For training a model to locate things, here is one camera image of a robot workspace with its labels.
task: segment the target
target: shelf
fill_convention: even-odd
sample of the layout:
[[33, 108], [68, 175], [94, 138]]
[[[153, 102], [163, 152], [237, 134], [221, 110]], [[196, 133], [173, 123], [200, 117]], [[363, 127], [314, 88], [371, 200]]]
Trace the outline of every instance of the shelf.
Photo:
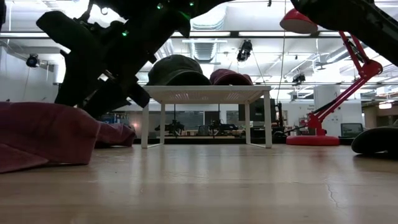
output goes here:
[[144, 86], [163, 104], [245, 104], [270, 91], [270, 86]]

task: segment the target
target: computer monitor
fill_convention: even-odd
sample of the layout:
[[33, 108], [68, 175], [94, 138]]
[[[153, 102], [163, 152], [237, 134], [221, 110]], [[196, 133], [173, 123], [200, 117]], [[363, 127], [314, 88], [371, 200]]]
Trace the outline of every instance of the computer monitor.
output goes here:
[[362, 123], [342, 123], [341, 137], [355, 138], [363, 132]]
[[[276, 122], [275, 99], [271, 99], [271, 122]], [[244, 105], [239, 105], [239, 120], [245, 120]], [[264, 99], [260, 98], [250, 104], [250, 121], [264, 121]]]

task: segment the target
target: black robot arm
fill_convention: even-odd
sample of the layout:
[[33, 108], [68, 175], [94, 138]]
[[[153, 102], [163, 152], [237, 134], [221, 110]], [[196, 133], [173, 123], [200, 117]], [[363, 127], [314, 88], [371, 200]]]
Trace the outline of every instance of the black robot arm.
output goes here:
[[[372, 0], [291, 1], [316, 24], [347, 31], [398, 65], [394, 51], [398, 49], [398, 23]], [[88, 10], [78, 19], [46, 12], [37, 25], [71, 50], [62, 52], [67, 72], [55, 102], [75, 106], [90, 96], [83, 109], [94, 117], [127, 104], [127, 97], [144, 107], [150, 96], [137, 84], [136, 73], [146, 62], [156, 61], [154, 54], [174, 32], [188, 38], [191, 18], [224, 2], [229, 0], [90, 0]], [[109, 27], [89, 24], [94, 4], [112, 9], [127, 22], [114, 21]], [[101, 74], [109, 79], [92, 92]]]
[[0, 30], [3, 24], [6, 23], [7, 6], [5, 0], [0, 0]]

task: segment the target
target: white table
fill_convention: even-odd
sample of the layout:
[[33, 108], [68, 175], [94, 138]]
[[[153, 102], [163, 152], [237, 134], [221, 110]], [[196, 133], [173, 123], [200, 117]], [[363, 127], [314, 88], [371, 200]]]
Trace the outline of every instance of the white table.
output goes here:
[[264, 96], [264, 124], [266, 148], [272, 147], [272, 127], [270, 110], [270, 86], [145, 86], [150, 96], [160, 103], [160, 144], [148, 146], [149, 105], [142, 110], [141, 146], [143, 149], [164, 144], [165, 139], [165, 106], [167, 104], [244, 104], [246, 144], [251, 144], [250, 104]]

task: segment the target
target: green led light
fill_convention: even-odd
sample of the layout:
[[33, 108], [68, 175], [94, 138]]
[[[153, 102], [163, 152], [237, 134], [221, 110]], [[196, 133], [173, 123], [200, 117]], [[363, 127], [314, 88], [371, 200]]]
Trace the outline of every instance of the green led light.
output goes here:
[[188, 14], [186, 14], [186, 13], [183, 13], [182, 11], [179, 11], [186, 19], [188, 19], [188, 20], [190, 20], [191, 19], [191, 17], [188, 15]]

